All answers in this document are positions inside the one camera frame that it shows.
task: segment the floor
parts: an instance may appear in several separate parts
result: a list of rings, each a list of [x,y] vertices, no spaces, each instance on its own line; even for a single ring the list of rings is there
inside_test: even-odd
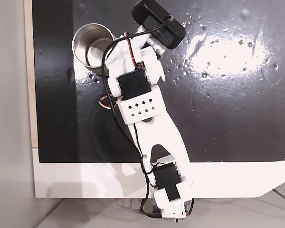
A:
[[[285,183],[277,190],[285,195]],[[179,224],[142,216],[138,208],[137,199],[65,199],[38,228],[285,228],[285,199],[273,191],[253,199],[197,199]]]

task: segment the gray wall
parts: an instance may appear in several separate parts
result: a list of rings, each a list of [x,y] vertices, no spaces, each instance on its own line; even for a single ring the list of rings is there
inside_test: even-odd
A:
[[[0,228],[35,228],[60,203],[36,199],[23,0],[0,0]]]

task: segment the black surface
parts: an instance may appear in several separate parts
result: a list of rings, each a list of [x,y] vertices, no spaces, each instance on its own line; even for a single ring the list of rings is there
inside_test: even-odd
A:
[[[158,2],[187,32],[159,86],[190,161],[285,160],[285,0]],[[98,104],[100,78],[78,67],[74,78],[71,50],[87,23],[135,32],[135,3],[33,0],[40,162],[138,162]]]

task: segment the bracket with holes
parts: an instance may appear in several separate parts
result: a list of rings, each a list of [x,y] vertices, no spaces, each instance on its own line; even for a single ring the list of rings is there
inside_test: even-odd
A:
[[[152,86],[151,92],[138,97],[126,101],[120,98],[118,107],[126,124],[145,120],[166,111],[162,93],[157,85]]]

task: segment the cable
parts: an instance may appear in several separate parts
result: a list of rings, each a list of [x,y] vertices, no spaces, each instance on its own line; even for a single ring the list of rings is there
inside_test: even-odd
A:
[[[103,107],[103,108],[106,108],[106,109],[111,109],[110,106],[106,105],[105,103],[102,102],[102,100],[104,100],[105,98],[107,98],[108,95],[103,95],[100,100],[98,101],[98,103]]]
[[[118,120],[117,120],[117,117],[116,117],[116,112],[114,110],[114,105],[113,105],[113,102],[112,102],[112,99],[111,99],[111,96],[110,96],[110,92],[109,92],[109,86],[108,86],[108,81],[107,81],[107,78],[105,76],[105,58],[106,58],[106,55],[108,53],[108,51],[111,49],[109,55],[111,54],[111,52],[113,51],[114,48],[112,48],[113,46],[117,45],[119,42],[123,41],[123,40],[126,40],[126,39],[130,39],[130,38],[134,38],[134,37],[137,37],[137,36],[141,36],[141,35],[145,35],[145,34],[149,34],[151,32],[154,32],[154,31],[157,31],[163,27],[165,27],[167,24],[169,24],[171,21],[174,20],[174,17],[173,16],[170,16],[170,18],[164,23],[162,24],[161,26],[157,27],[157,28],[154,28],[154,29],[151,29],[151,30],[148,30],[148,31],[145,31],[145,32],[141,32],[141,33],[136,33],[136,34],[131,34],[131,35],[128,35],[128,36],[125,36],[125,37],[122,37],[122,38],[119,38],[117,40],[115,40],[114,42],[112,42],[107,48],[106,50],[104,51],[104,55],[103,55],[103,58],[102,58],[102,62],[101,62],[101,73],[102,73],[102,77],[103,77],[103,84],[104,84],[104,89],[105,89],[105,92],[107,94],[107,97],[108,97],[108,100],[109,100],[109,103],[110,103],[110,107],[111,107],[111,111],[112,111],[112,115],[113,115],[113,119],[115,121],[115,124],[117,126],[117,128],[119,129],[119,131],[122,133],[122,135],[127,139],[127,141],[131,144],[131,146],[134,148],[135,152],[137,153],[138,155],[138,158],[139,158],[139,162],[140,162],[140,165],[141,165],[141,168],[142,168],[142,172],[144,173],[145,175],[145,179],[146,179],[146,185],[147,185],[147,192],[146,192],[146,196],[145,198],[142,200],[142,203],[141,203],[141,206],[139,208],[139,212],[148,216],[148,217],[151,217],[151,218],[161,218],[161,214],[154,214],[154,213],[147,213],[143,210],[143,207],[148,199],[148,196],[149,196],[149,192],[150,192],[150,185],[149,185],[149,178],[148,178],[148,175],[147,175],[147,172],[143,166],[143,158],[141,156],[141,152],[139,151],[139,149],[136,147],[136,145],[134,144],[134,142],[129,138],[129,136],[125,133],[125,131],[123,130],[123,128],[121,127],[121,125],[119,124]]]
[[[124,36],[128,36],[129,33],[128,32],[125,32],[124,33]],[[127,39],[128,41],[128,46],[129,46],[129,51],[130,51],[130,55],[131,55],[131,59],[132,59],[132,62],[133,62],[133,65],[136,67],[136,68],[140,68],[140,69],[143,69],[143,67],[141,65],[138,65],[137,62],[135,61],[134,59],[134,54],[133,54],[133,50],[132,50],[132,46],[131,46],[131,42],[130,42],[130,39]]]
[[[190,209],[189,209],[189,211],[188,211],[187,216],[190,216],[190,214],[191,214],[191,212],[192,212],[192,209],[193,209],[193,205],[194,205],[194,198],[193,198],[192,201],[191,201]]]

